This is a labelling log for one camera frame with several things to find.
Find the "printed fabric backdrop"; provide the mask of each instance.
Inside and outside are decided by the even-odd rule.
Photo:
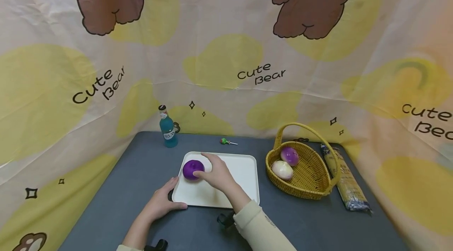
[[[413,250],[451,250],[452,18],[453,0],[0,0],[0,249],[57,250],[165,104],[182,133],[313,127]]]

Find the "bottle label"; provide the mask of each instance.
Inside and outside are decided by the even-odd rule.
[[[172,131],[170,131],[168,133],[164,133],[164,139],[170,140],[171,138],[173,138],[174,135],[175,135],[175,129],[173,128]]]

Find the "white tray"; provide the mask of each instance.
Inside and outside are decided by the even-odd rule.
[[[251,155],[234,155],[232,153],[214,153],[229,168],[234,180],[244,189],[245,193],[256,203],[260,203],[256,159]],[[212,165],[200,152],[188,152],[182,160],[179,170],[179,182],[176,185],[172,200],[187,203],[189,206],[220,207],[231,209],[227,197],[219,190],[212,188],[204,180],[190,181],[182,175],[182,167],[192,159],[201,161],[206,172],[211,172]]]

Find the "spaghetti package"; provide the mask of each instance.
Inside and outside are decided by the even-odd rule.
[[[362,189],[360,189],[360,186],[357,184],[357,181],[349,170],[349,167],[344,161],[343,156],[341,156],[337,148],[333,149],[335,150],[335,153],[337,154],[337,157],[339,159],[342,172],[340,180],[337,183],[337,188],[339,189],[340,196],[343,200],[346,210],[358,210],[361,212],[372,213],[370,204],[363,195]],[[332,174],[335,174],[337,170],[335,159],[333,158],[330,150],[324,144],[321,144],[321,152],[330,172]]]

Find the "wicker basket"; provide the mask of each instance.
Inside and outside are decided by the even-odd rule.
[[[283,130],[290,125],[297,125],[311,131],[328,147],[337,165],[337,173],[332,180],[330,180],[327,167],[321,156],[312,148],[306,144],[294,141],[282,144]],[[292,147],[299,155],[299,164],[293,167],[294,175],[288,182],[278,178],[271,169],[272,164],[280,159],[280,152],[283,147]],[[338,157],[330,144],[318,132],[300,123],[288,123],[278,130],[277,137],[275,137],[274,149],[266,155],[266,170],[271,182],[282,191],[296,197],[313,200],[319,200],[323,196],[330,194],[332,188],[340,179],[341,174]]]

